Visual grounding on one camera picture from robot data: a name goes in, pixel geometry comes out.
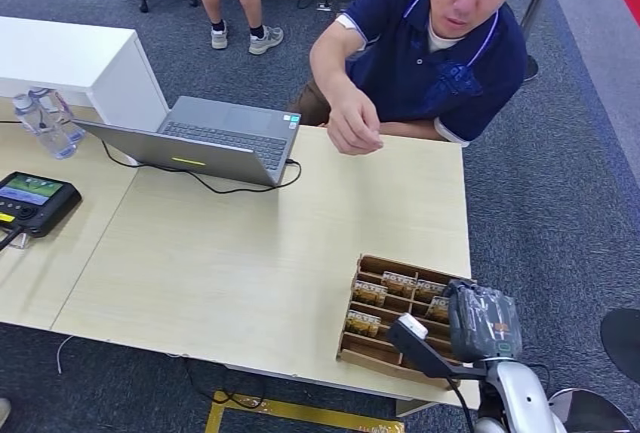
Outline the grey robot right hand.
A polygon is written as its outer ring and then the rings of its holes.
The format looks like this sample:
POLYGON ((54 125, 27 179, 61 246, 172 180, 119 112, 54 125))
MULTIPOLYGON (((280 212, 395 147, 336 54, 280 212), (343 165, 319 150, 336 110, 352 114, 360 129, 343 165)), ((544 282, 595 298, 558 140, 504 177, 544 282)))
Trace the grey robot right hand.
POLYGON ((473 363, 522 354, 521 324, 513 298, 466 280, 451 280, 443 294, 448 300, 450 339, 457 359, 473 363))

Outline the person's right hand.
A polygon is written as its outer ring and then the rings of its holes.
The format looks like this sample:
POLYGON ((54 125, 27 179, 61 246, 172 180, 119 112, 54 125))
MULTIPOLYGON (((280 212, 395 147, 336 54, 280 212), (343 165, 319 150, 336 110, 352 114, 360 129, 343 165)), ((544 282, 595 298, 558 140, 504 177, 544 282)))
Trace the person's right hand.
POLYGON ((331 111, 325 128, 340 153, 365 155, 383 146, 377 110, 363 92, 347 88, 329 104, 331 111))

